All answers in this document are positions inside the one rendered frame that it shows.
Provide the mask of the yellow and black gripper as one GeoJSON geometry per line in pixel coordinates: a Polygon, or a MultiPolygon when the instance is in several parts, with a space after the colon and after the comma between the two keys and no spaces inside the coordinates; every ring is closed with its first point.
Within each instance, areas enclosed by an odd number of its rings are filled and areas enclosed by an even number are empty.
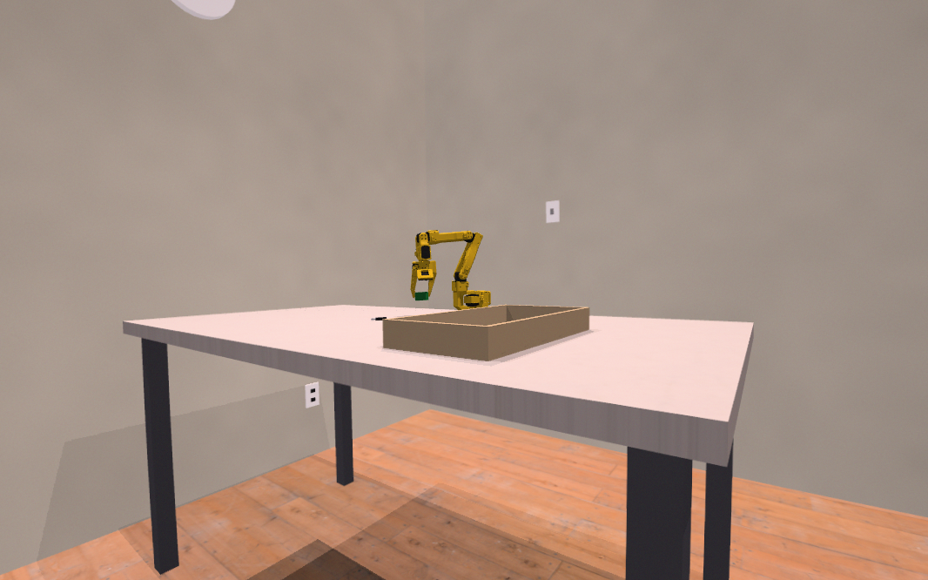
{"type": "Polygon", "coordinates": [[[412,263],[412,280],[410,280],[410,292],[412,292],[413,298],[415,297],[415,286],[417,286],[418,280],[428,280],[428,297],[430,296],[433,288],[433,283],[436,277],[436,261],[429,261],[428,259],[417,261],[412,263]]]}

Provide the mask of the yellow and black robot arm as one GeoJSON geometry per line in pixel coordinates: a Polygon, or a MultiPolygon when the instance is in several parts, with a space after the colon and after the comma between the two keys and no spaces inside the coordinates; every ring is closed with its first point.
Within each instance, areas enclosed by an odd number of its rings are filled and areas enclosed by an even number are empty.
{"type": "Polygon", "coordinates": [[[488,307],[487,291],[467,290],[469,285],[467,282],[467,276],[469,274],[469,270],[472,267],[472,263],[474,263],[477,251],[479,251],[479,245],[482,238],[483,235],[479,233],[472,233],[472,231],[440,233],[438,230],[427,231],[426,233],[418,233],[417,238],[415,238],[417,252],[414,252],[414,255],[417,256],[419,261],[431,259],[430,245],[440,244],[440,242],[467,242],[467,246],[461,255],[458,266],[456,267],[456,270],[454,270],[454,282],[452,282],[454,307],[456,307],[456,310],[471,310],[471,308],[488,307]],[[463,305],[463,295],[465,294],[467,294],[464,296],[464,303],[466,303],[466,306],[463,305]]]}

